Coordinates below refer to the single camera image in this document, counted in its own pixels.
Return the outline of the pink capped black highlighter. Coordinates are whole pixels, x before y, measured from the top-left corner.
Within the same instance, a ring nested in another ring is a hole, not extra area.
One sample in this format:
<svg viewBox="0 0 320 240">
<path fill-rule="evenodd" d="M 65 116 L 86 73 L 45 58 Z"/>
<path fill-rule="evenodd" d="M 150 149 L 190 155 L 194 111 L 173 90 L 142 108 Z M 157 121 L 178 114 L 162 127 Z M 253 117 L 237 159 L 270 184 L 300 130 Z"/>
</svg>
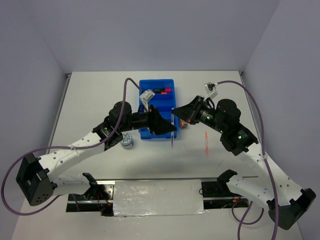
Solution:
<svg viewBox="0 0 320 240">
<path fill-rule="evenodd" d="M 167 87 L 167 88 L 155 88 L 155 89 L 153 89 L 153 92 L 156 93 L 156 94 L 161 94 L 161 92 L 171 93 L 172 89 L 170 87 Z"/>
</svg>

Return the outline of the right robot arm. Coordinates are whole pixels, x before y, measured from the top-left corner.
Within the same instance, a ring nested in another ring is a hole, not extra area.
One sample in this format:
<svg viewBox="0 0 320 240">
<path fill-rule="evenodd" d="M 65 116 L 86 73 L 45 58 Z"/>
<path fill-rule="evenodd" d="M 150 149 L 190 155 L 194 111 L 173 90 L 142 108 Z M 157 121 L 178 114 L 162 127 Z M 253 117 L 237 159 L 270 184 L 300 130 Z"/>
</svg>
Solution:
<svg viewBox="0 0 320 240">
<path fill-rule="evenodd" d="M 222 99 L 216 107 L 210 107 L 203 97 L 196 96 L 172 113 L 191 125 L 202 123 L 219 132 L 223 147 L 260 179 L 260 184 L 255 184 L 228 169 L 217 178 L 217 190 L 221 195 L 234 193 L 253 201 L 267 210 L 272 221 L 283 230 L 289 230 L 315 200 L 316 193 L 312 189 L 295 183 L 262 152 L 257 137 L 240 123 L 241 111 L 233 100 Z"/>
</svg>

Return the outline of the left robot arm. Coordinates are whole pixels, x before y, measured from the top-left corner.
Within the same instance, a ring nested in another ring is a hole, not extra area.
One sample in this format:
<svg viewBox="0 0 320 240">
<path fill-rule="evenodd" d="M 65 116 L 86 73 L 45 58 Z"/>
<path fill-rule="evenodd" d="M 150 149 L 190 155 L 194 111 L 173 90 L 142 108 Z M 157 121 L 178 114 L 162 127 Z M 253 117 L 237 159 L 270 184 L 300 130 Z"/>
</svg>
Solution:
<svg viewBox="0 0 320 240">
<path fill-rule="evenodd" d="M 102 123 L 76 142 L 39 157 L 27 153 L 22 158 L 16 182 L 29 205 L 38 206 L 68 185 L 61 176 L 65 171 L 119 144 L 123 132 L 139 129 L 148 129 L 158 136 L 177 128 L 151 104 L 147 112 L 133 112 L 128 102 L 119 101 Z"/>
</svg>

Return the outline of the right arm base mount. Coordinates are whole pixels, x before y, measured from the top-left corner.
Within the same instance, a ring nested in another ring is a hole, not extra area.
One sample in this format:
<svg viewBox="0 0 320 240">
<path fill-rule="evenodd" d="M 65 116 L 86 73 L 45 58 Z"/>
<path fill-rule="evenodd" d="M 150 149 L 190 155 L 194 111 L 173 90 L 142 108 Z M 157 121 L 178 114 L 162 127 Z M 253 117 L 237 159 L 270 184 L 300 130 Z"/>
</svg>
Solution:
<svg viewBox="0 0 320 240">
<path fill-rule="evenodd" d="M 213 209 L 231 209 L 235 203 L 236 208 L 247 208 L 249 201 L 227 189 L 222 189 L 217 181 L 202 181 L 198 193 L 202 195 L 203 208 L 205 210 Z"/>
</svg>

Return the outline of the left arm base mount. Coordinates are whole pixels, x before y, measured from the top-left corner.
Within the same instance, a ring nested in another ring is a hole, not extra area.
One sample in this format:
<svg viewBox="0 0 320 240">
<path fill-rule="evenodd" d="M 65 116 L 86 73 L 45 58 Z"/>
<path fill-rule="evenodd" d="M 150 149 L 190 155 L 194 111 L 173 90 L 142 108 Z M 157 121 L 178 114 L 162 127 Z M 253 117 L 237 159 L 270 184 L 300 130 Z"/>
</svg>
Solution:
<svg viewBox="0 0 320 240">
<path fill-rule="evenodd" d="M 103 217 L 113 217 L 115 181 L 97 180 L 99 187 L 89 189 L 85 194 L 69 194 L 66 203 L 67 213 L 99 213 Z"/>
</svg>

